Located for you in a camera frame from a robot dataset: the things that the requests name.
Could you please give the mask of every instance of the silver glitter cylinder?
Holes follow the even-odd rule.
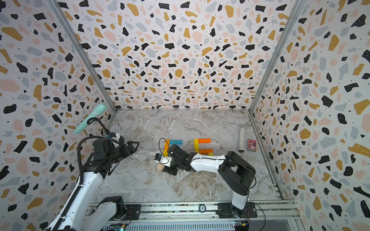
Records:
[[[247,129],[247,127],[243,124],[243,125],[240,125],[240,131],[239,131],[239,146],[238,146],[238,150],[239,152],[244,152],[244,149],[245,149],[245,131]]]

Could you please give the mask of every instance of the microphone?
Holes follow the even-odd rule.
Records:
[[[94,110],[92,111],[92,113],[90,113],[90,115],[88,115],[78,126],[77,128],[74,130],[74,134],[79,134],[81,131],[83,131],[85,129],[85,127],[87,126],[87,121],[88,119],[90,118],[95,118],[95,117],[98,117],[100,114],[102,114],[105,110],[107,109],[107,106],[104,104],[104,103],[100,103],[98,104]]]

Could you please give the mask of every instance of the orange wooden block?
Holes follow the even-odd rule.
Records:
[[[212,149],[200,149],[199,150],[200,154],[205,154],[205,153],[210,153],[210,152],[213,152],[213,150]]]
[[[198,139],[199,143],[210,143],[211,139]]]
[[[167,151],[167,150],[168,150],[168,148],[169,148],[169,146],[168,146],[169,141],[170,141],[170,140],[166,140],[166,143],[164,144],[164,150],[165,150],[165,151]]]

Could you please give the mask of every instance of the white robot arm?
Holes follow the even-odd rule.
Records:
[[[172,145],[168,149],[168,157],[157,154],[154,160],[165,165],[164,172],[174,176],[178,169],[219,173],[233,190],[233,215],[240,218],[246,216],[246,202],[256,170],[235,152],[222,156],[204,156],[195,152],[188,154],[179,146]]]
[[[106,197],[98,205],[96,211],[83,222],[83,218],[91,199],[104,180],[106,175],[110,175],[115,167],[112,164],[119,163],[122,159],[132,155],[139,147],[138,142],[128,141],[124,143],[124,138],[118,133],[112,133],[104,127],[98,118],[91,118],[88,124],[94,120],[98,121],[104,128],[106,137],[89,136],[82,139],[77,145],[77,160],[80,176],[72,194],[68,198],[62,210],[53,222],[50,223],[47,231],[99,231],[104,224],[111,218],[124,220],[127,208],[121,196]],[[81,162],[81,145],[87,139],[97,138],[93,142],[94,152],[87,159],[84,166]]]

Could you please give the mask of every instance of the terrazzo wallpaper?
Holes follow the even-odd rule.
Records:
[[[75,186],[77,142],[100,134],[73,131],[102,95],[45,1],[0,1],[0,21],[0,230],[44,230]]]
[[[61,0],[118,108],[249,108],[294,0]]]
[[[253,110],[306,230],[370,230],[370,1],[309,1]]]

